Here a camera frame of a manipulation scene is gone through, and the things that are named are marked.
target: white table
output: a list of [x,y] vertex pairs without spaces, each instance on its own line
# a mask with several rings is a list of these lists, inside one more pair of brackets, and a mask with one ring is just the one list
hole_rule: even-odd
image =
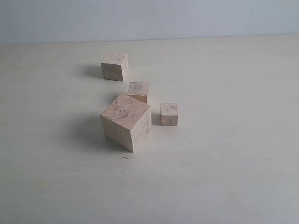
[[[134,153],[99,119],[131,81],[154,122]],[[0,46],[1,224],[295,224],[298,160],[299,35]]]

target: large wooden cube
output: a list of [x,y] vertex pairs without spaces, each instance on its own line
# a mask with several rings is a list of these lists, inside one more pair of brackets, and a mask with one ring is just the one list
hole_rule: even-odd
[[107,52],[101,66],[104,79],[123,81],[129,71],[128,54]]
[[178,105],[161,104],[161,125],[177,126],[178,125]]
[[105,136],[130,152],[151,129],[150,105],[124,94],[119,95],[100,118]]
[[149,100],[149,83],[131,82],[129,86],[128,96],[138,99],[144,103]]

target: wall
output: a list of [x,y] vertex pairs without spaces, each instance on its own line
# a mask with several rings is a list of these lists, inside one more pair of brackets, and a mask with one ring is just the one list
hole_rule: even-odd
[[298,0],[0,0],[0,43],[299,33]]

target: wooden block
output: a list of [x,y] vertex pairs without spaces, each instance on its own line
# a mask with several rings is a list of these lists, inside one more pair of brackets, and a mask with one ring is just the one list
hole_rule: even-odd
[[134,83],[129,86],[128,96],[138,99],[144,103],[148,103],[149,99],[149,83]]
[[107,52],[101,66],[104,79],[123,81],[129,71],[128,54]]
[[125,94],[100,115],[105,136],[130,152],[151,129],[150,105]]
[[177,126],[178,125],[178,105],[161,104],[161,125]]

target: light wood block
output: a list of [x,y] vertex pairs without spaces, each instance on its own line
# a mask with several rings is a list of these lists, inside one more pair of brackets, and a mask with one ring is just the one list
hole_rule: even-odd
[[161,125],[178,125],[178,104],[161,104]]
[[107,52],[101,66],[104,79],[123,81],[129,71],[128,54]]
[[128,96],[138,99],[147,104],[149,99],[149,86],[149,83],[131,82],[129,86]]
[[130,152],[151,129],[150,105],[125,94],[100,115],[105,136]]

